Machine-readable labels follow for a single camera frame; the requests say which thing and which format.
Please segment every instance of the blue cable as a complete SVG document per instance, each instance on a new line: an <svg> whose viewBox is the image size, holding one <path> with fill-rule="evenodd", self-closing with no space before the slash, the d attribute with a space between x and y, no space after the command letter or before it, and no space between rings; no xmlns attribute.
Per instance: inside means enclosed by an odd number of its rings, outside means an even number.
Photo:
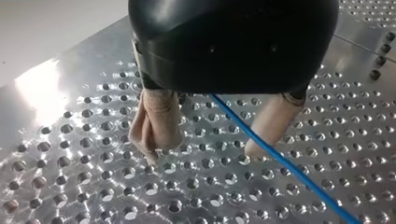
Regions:
<svg viewBox="0 0 396 224"><path fill-rule="evenodd" d="M210 94L213 101L215 101L219 107L224 110L235 123L251 138L254 142L259 145L262 149L266 150L271 156L273 156L277 161L288 168L297 178L311 188L319 198L329 205L332 210L335 211L340 217L342 217L347 223L360 223L356 218L348 213L344 208L338 206L338 203L328 195L323 189L318 187L307 175L300 171L293 163L288 159L284 158L279 152L277 152L273 147L265 143L257 134L255 134L244 121L242 121L220 98L215 94Z"/></svg>

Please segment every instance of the hole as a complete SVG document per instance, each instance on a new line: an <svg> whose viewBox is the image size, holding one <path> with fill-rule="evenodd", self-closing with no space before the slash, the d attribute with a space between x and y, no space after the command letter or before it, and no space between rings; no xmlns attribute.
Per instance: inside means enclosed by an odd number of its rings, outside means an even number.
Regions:
<svg viewBox="0 0 396 224"><path fill-rule="evenodd" d="M245 178L247 181L252 180L252 179L253 179L253 176L254 176L254 174L251 173L251 172L245 172L245 173L244 173L244 178Z"/></svg>
<svg viewBox="0 0 396 224"><path fill-rule="evenodd" d="M242 119L251 119L251 114L249 112L246 112L246 111L242 111L240 113L240 116L241 116Z"/></svg>
<svg viewBox="0 0 396 224"><path fill-rule="evenodd" d="M129 121L128 120L124 120L122 123L121 123L121 128L122 129L129 129Z"/></svg>
<svg viewBox="0 0 396 224"><path fill-rule="evenodd" d="M113 195L113 189L103 189L102 191L100 191L100 196L103 202L110 202L113 199Z"/></svg>
<svg viewBox="0 0 396 224"><path fill-rule="evenodd" d="M349 201L355 206L359 206L361 204L361 199L358 196L350 196Z"/></svg>
<svg viewBox="0 0 396 224"><path fill-rule="evenodd" d="M176 166L173 163L166 163L163 165L163 171L170 175L176 171Z"/></svg>
<svg viewBox="0 0 396 224"><path fill-rule="evenodd" d="M83 118L88 119L93 115L93 112L90 109L85 109L81 112Z"/></svg>
<svg viewBox="0 0 396 224"><path fill-rule="evenodd" d="M369 203L375 203L375 202L376 202L376 197L374 196L374 194L365 193L365 194L364 194L364 197L366 198L366 200L367 200Z"/></svg>
<svg viewBox="0 0 396 224"><path fill-rule="evenodd" d="M324 133L315 133L314 136L319 141L324 141L326 139L326 136L324 135Z"/></svg>
<svg viewBox="0 0 396 224"><path fill-rule="evenodd" d="M66 149L70 147L70 142L69 141L62 141L61 144L59 145L62 149Z"/></svg>
<svg viewBox="0 0 396 224"><path fill-rule="evenodd" d="M361 186L364 186L364 185L367 184L367 179L364 176L362 176L362 175L357 175L355 177L355 180Z"/></svg>
<svg viewBox="0 0 396 224"><path fill-rule="evenodd" d="M41 129L42 134L49 134L50 133L50 128L49 127L44 127Z"/></svg>
<svg viewBox="0 0 396 224"><path fill-rule="evenodd" d="M131 108L129 108L129 107L122 107L122 108L120 109L120 113L121 113L122 115L129 115L129 114L131 113Z"/></svg>
<svg viewBox="0 0 396 224"><path fill-rule="evenodd" d="M125 197L133 197L135 192L135 188L132 187L126 187L122 193Z"/></svg>
<svg viewBox="0 0 396 224"><path fill-rule="evenodd" d="M188 178L187 179L187 188L189 189L198 189L199 181L195 178Z"/></svg>
<svg viewBox="0 0 396 224"><path fill-rule="evenodd" d="M109 180L113 177L113 172L112 171L103 171L100 174L100 176L103 180Z"/></svg>
<svg viewBox="0 0 396 224"><path fill-rule="evenodd" d="M247 224L248 223L248 214L244 212L239 212L235 216L235 221L237 224Z"/></svg>
<svg viewBox="0 0 396 224"><path fill-rule="evenodd" d="M106 210L100 214L101 220L106 223L111 223L111 219L113 219L114 216L115 216L115 214L109 210Z"/></svg>
<svg viewBox="0 0 396 224"><path fill-rule="evenodd" d="M189 155L191 153L191 146L181 145L180 152L183 155Z"/></svg>
<svg viewBox="0 0 396 224"><path fill-rule="evenodd" d="M289 216L289 209L285 206L279 206L275 209L276 215L279 218L285 219Z"/></svg>
<svg viewBox="0 0 396 224"><path fill-rule="evenodd" d="M121 83L119 84L119 88L120 88L121 90L127 90L127 89L129 88L129 85L126 84L125 82L121 82Z"/></svg>
<svg viewBox="0 0 396 224"><path fill-rule="evenodd" d="M230 164L231 159L228 158L228 157L223 157L223 158L220 159L220 162L221 162L221 164L222 164L223 166L226 166L226 165Z"/></svg>
<svg viewBox="0 0 396 224"><path fill-rule="evenodd" d="M349 151L349 148L347 148L347 146L342 145L342 144L338 144L337 145L337 150L338 152L340 152L341 154L347 154Z"/></svg>
<svg viewBox="0 0 396 224"><path fill-rule="evenodd" d="M294 138L290 135L285 135L283 137L283 141L285 141L285 143L287 144L293 144L294 143Z"/></svg>
<svg viewBox="0 0 396 224"><path fill-rule="evenodd" d="M308 209L306 208L305 205L297 203L293 206L294 210L300 214L300 215L304 215L308 212Z"/></svg>
<svg viewBox="0 0 396 224"><path fill-rule="evenodd" d="M102 110L102 115L103 116L109 116L111 114L111 109L105 108Z"/></svg>
<svg viewBox="0 0 396 224"><path fill-rule="evenodd" d="M346 166L353 169L356 168L358 165L354 161L346 160Z"/></svg>
<svg viewBox="0 0 396 224"><path fill-rule="evenodd" d="M132 179L134 177L134 174L135 174L135 169L132 167L127 167L122 170L122 176L125 179Z"/></svg>
<svg viewBox="0 0 396 224"><path fill-rule="evenodd" d="M220 207L224 202L224 198L219 194L212 194L210 196L210 203L215 207Z"/></svg>
<svg viewBox="0 0 396 224"><path fill-rule="evenodd" d="M19 206L19 204L17 201L15 201L15 200L8 201L6 203L3 203L3 210L7 214L11 214L11 213L14 213L15 211L17 211L18 206Z"/></svg>
<svg viewBox="0 0 396 224"><path fill-rule="evenodd" d="M102 99L101 99L101 101L103 102L103 103L105 103L105 104L108 104L108 103L110 103L111 102L111 97L110 96L108 96L108 95L104 95L104 96L102 96Z"/></svg>
<svg viewBox="0 0 396 224"><path fill-rule="evenodd" d="M58 166L65 167L70 164L70 160L66 156L62 156L58 159Z"/></svg>
<svg viewBox="0 0 396 224"><path fill-rule="evenodd" d="M345 123L347 123L347 120L346 119L344 119L344 118L336 118L335 119L335 121L337 121L337 123L339 123L339 124L345 124Z"/></svg>
<svg viewBox="0 0 396 224"><path fill-rule="evenodd" d="M377 150L378 149L378 145L375 142L367 142L367 147L370 150Z"/></svg>
<svg viewBox="0 0 396 224"><path fill-rule="evenodd" d="M14 163L12 163L12 170L16 172L23 171L25 168L26 168L26 162L24 161L14 161Z"/></svg>
<svg viewBox="0 0 396 224"><path fill-rule="evenodd" d="M373 165L373 162L370 159L365 158L365 157L361 158L359 160L359 162L361 165L363 165L365 167L371 167Z"/></svg>
<svg viewBox="0 0 396 224"><path fill-rule="evenodd" d="M257 210L256 216L261 219L261 220L266 220L269 218L269 214L266 211L263 211L261 209Z"/></svg>
<svg viewBox="0 0 396 224"><path fill-rule="evenodd" d="M219 115L209 114L209 115L207 116L207 119L208 119L209 121L211 121L211 122L214 122L214 121L219 120Z"/></svg>
<svg viewBox="0 0 396 224"><path fill-rule="evenodd" d="M205 136L205 129L195 129L195 135L197 137L204 137Z"/></svg>
<svg viewBox="0 0 396 224"><path fill-rule="evenodd" d="M323 124L326 126L332 126L332 120L331 119L323 119Z"/></svg>
<svg viewBox="0 0 396 224"><path fill-rule="evenodd" d="M147 195L154 195L158 192L158 185L155 183L147 183L145 186L145 192Z"/></svg>
<svg viewBox="0 0 396 224"><path fill-rule="evenodd" d="M194 224L207 224L207 220L204 217L198 217L195 219Z"/></svg>
<svg viewBox="0 0 396 224"><path fill-rule="evenodd" d="M92 175L90 172L83 172L80 173L77 177L78 183L81 185L87 185L90 183Z"/></svg>
<svg viewBox="0 0 396 224"><path fill-rule="evenodd" d="M77 224L89 224L91 222L90 214L88 213L78 213L76 216Z"/></svg>
<svg viewBox="0 0 396 224"><path fill-rule="evenodd" d="M259 100L259 99L257 99L257 98L252 98L251 100L250 100L250 102L253 104L253 105L260 105L262 102Z"/></svg>
<svg viewBox="0 0 396 224"><path fill-rule="evenodd" d="M337 138L340 137L340 134L338 132L331 131L330 132L330 137L332 137L334 139L337 139Z"/></svg>
<svg viewBox="0 0 396 224"><path fill-rule="evenodd" d="M110 131L111 129L113 129L113 123L111 123L111 122L109 122L109 121L106 121L106 122L103 122L103 123L100 125L100 127L101 127L101 129L102 129L103 131Z"/></svg>
<svg viewBox="0 0 396 224"><path fill-rule="evenodd" d="M120 99L121 99L123 102L126 102L126 101L129 100L129 97L128 97L127 95L122 95L122 96L120 97Z"/></svg>
<svg viewBox="0 0 396 224"><path fill-rule="evenodd" d="M330 168L334 171L340 171L343 167L341 166L341 163L338 161L330 161L329 162Z"/></svg>
<svg viewBox="0 0 396 224"><path fill-rule="evenodd" d="M241 165L248 165L250 163L250 158L242 154L238 156L238 161Z"/></svg>
<svg viewBox="0 0 396 224"><path fill-rule="evenodd" d="M285 167L280 168L280 173L281 173L283 176L288 176L288 175L290 175L289 169L287 169L287 168L285 168Z"/></svg>
<svg viewBox="0 0 396 224"><path fill-rule="evenodd" d="M9 188L10 190L17 190L17 189L20 188L20 183L18 183L18 181L16 181L16 180L11 181L11 182L8 184L8 188Z"/></svg>
<svg viewBox="0 0 396 224"><path fill-rule="evenodd" d="M293 184L288 184L288 185L286 186L286 192L287 192L289 195L297 195L297 194L300 193L300 190L298 189L297 186L295 186L295 185L293 185Z"/></svg>
<svg viewBox="0 0 396 224"><path fill-rule="evenodd" d="M312 147L308 147L305 152L309 157L316 157L318 155L318 151Z"/></svg>
<svg viewBox="0 0 396 224"><path fill-rule="evenodd" d="M309 136L302 133L302 134L300 134L300 139L301 139L303 142L307 142L307 141L309 141Z"/></svg>
<svg viewBox="0 0 396 224"><path fill-rule="evenodd" d="M64 175L60 175L55 179L55 183L59 186L65 185L67 182L67 178Z"/></svg>
<svg viewBox="0 0 396 224"><path fill-rule="evenodd" d="M123 157L125 160L130 160L130 159L132 158L133 155L134 155L134 153L133 153L132 151L124 151L124 152L122 153L122 157Z"/></svg>
<svg viewBox="0 0 396 224"><path fill-rule="evenodd" d="M85 203L85 202L88 201L88 199L90 199L90 195L87 194L87 193L80 193L80 194L77 196L77 201L78 201L79 203Z"/></svg>
<svg viewBox="0 0 396 224"><path fill-rule="evenodd" d="M178 190L177 182L174 181L174 180L169 180L168 182L166 182L166 183L165 183L165 187L166 187L166 189L169 190L169 191L176 191L176 190Z"/></svg>
<svg viewBox="0 0 396 224"><path fill-rule="evenodd" d="M85 104L90 104L90 103L92 103L91 97L85 97L85 98L84 98L84 103L85 103Z"/></svg>
<svg viewBox="0 0 396 224"><path fill-rule="evenodd" d="M251 189L248 196L251 200L257 202L262 197L262 192L259 189Z"/></svg>
<svg viewBox="0 0 396 224"><path fill-rule="evenodd" d="M313 201L312 207L314 208L315 211L320 212L320 213L322 213L326 210L326 204L321 201Z"/></svg>
<svg viewBox="0 0 396 224"><path fill-rule="evenodd" d="M157 214L158 210L160 209L160 206L158 206L155 203L151 203L147 206L146 210L150 215L155 215Z"/></svg>
<svg viewBox="0 0 396 224"><path fill-rule="evenodd" d="M145 167L145 173L147 175L151 175L153 172L154 172L154 167L153 166L148 165L148 166Z"/></svg>
<svg viewBox="0 0 396 224"><path fill-rule="evenodd" d="M53 197L53 201L57 208L62 208L67 204L67 196L65 194L58 194Z"/></svg>
<svg viewBox="0 0 396 224"><path fill-rule="evenodd" d="M382 177L378 174L370 174L370 177L375 181L375 182L381 182Z"/></svg>
<svg viewBox="0 0 396 224"><path fill-rule="evenodd" d="M113 141L113 140L111 139L111 137L104 137L104 138L102 139L102 144L105 145L105 146L108 146L108 145L111 144L112 141Z"/></svg>
<svg viewBox="0 0 396 224"><path fill-rule="evenodd" d="M332 155L332 149L330 147L324 147L322 150L326 155Z"/></svg>
<svg viewBox="0 0 396 224"><path fill-rule="evenodd" d="M225 178L225 183L228 185L234 185L238 181L236 175L232 173L227 173L224 176L224 178Z"/></svg>
<svg viewBox="0 0 396 224"><path fill-rule="evenodd" d="M111 152L104 152L101 156L100 159L103 163L111 163L113 161L113 153Z"/></svg>
<svg viewBox="0 0 396 224"><path fill-rule="evenodd" d="M321 181L321 186L326 190L334 189L334 183L331 180L324 179Z"/></svg>
<svg viewBox="0 0 396 224"><path fill-rule="evenodd" d="M83 138L79 141L79 145L82 147L90 147L92 146L92 140L91 138Z"/></svg>
<svg viewBox="0 0 396 224"><path fill-rule="evenodd" d="M196 169L195 162L185 161L185 162L183 162L183 168L187 171L195 170Z"/></svg>
<svg viewBox="0 0 396 224"><path fill-rule="evenodd" d="M66 111L64 112L64 118L66 119L70 119L73 116L73 113L70 111Z"/></svg>
<svg viewBox="0 0 396 224"><path fill-rule="evenodd" d="M122 211L126 220L134 220L137 216L137 208L135 206L127 206Z"/></svg>
<svg viewBox="0 0 396 224"><path fill-rule="evenodd" d="M82 164L87 164L88 162L91 161L91 157L88 156L88 155L85 155L85 156L82 156L81 158L79 158L79 161L80 161Z"/></svg>
<svg viewBox="0 0 396 224"><path fill-rule="evenodd" d="M102 88L103 88L103 90L105 90L105 91L110 90L110 86L109 86L107 83L103 84L103 85L102 85Z"/></svg>
<svg viewBox="0 0 396 224"><path fill-rule="evenodd" d="M182 203L179 200L173 200L169 203L168 209L171 213L178 213L181 211Z"/></svg>
<svg viewBox="0 0 396 224"><path fill-rule="evenodd" d="M216 185L218 183L218 180L215 177L208 176L206 178L206 184L208 185Z"/></svg>
<svg viewBox="0 0 396 224"><path fill-rule="evenodd" d="M241 148L244 144L241 143L240 141L233 141L233 146L236 148Z"/></svg>
<svg viewBox="0 0 396 224"><path fill-rule="evenodd" d="M213 168L214 165L215 165L215 163L212 160L210 160L210 159L203 159L202 160L202 166L205 169L211 169L211 168Z"/></svg>
<svg viewBox="0 0 396 224"><path fill-rule="evenodd" d="M191 203L191 207L197 208L197 207L201 207L202 200L199 198L191 198L190 203Z"/></svg>
<svg viewBox="0 0 396 224"><path fill-rule="evenodd" d="M262 170L262 177L266 180L271 180L274 179L275 174L272 170L270 169L263 169Z"/></svg>
<svg viewBox="0 0 396 224"><path fill-rule="evenodd" d="M359 122L361 122L361 119L359 119L358 116L353 116L350 120L352 120L352 122L354 122L354 123L359 123Z"/></svg>
<svg viewBox="0 0 396 224"><path fill-rule="evenodd" d="M386 201L392 201L394 199L394 195L392 192L386 190L381 194L382 199Z"/></svg>
<svg viewBox="0 0 396 224"><path fill-rule="evenodd" d="M47 179L44 178L43 176L36 177L32 181L32 187L34 189L42 189L44 186L47 184Z"/></svg>
<svg viewBox="0 0 396 224"><path fill-rule="evenodd" d="M361 145L359 145L359 144L357 144L357 143L354 143L352 146L353 146L353 148L355 148L355 150L357 150L357 151L361 151L361 149L362 149Z"/></svg>
<svg viewBox="0 0 396 224"><path fill-rule="evenodd" d="M282 194L280 193L279 189L276 189L276 188L269 188L268 192L270 193L270 195L272 197L282 196Z"/></svg>
<svg viewBox="0 0 396 224"><path fill-rule="evenodd" d="M50 143L42 142L42 143L37 145L37 149L39 151L46 152L46 151L50 150Z"/></svg>
<svg viewBox="0 0 396 224"><path fill-rule="evenodd" d="M231 134L237 134L237 133L239 133L239 127L236 127L234 125L230 125L230 127L228 127L228 131Z"/></svg>
<svg viewBox="0 0 396 224"><path fill-rule="evenodd" d="M349 183L349 181L347 180L347 179L345 179L345 178L341 178L341 179L339 179L339 182L340 182L340 185L342 185L343 187L349 187L350 186L350 183Z"/></svg>
<svg viewBox="0 0 396 224"><path fill-rule="evenodd" d="M321 164L316 163L314 165L315 170L317 170L318 172L323 172L324 171L324 166L322 166Z"/></svg>

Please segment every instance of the metal surface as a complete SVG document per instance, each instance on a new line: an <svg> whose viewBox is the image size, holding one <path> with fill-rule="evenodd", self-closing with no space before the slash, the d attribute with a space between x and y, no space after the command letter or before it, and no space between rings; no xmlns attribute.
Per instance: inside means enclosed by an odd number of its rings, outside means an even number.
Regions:
<svg viewBox="0 0 396 224"><path fill-rule="evenodd" d="M2 223L340 223L207 97L181 105L180 148L147 166L127 140L141 90L127 19L0 89ZM276 148L367 223L396 220L396 64L335 37ZM261 95L221 98L248 123Z"/></svg>

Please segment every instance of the white background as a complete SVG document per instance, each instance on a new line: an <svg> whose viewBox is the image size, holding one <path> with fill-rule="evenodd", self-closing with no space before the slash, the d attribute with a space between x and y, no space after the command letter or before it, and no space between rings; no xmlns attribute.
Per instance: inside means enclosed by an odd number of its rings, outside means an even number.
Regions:
<svg viewBox="0 0 396 224"><path fill-rule="evenodd" d="M128 13L128 0L0 0L0 87Z"/></svg>

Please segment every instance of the perforated metal plate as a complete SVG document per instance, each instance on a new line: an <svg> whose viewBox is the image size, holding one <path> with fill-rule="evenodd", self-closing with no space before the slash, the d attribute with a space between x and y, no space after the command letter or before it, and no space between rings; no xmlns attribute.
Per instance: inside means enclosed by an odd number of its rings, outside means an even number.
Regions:
<svg viewBox="0 0 396 224"><path fill-rule="evenodd" d="M340 223L203 95L181 100L180 148L148 166L128 142L141 83L128 20L0 90L4 223ZM396 216L396 66L335 37L276 148L367 223ZM246 123L262 95L223 95Z"/></svg>

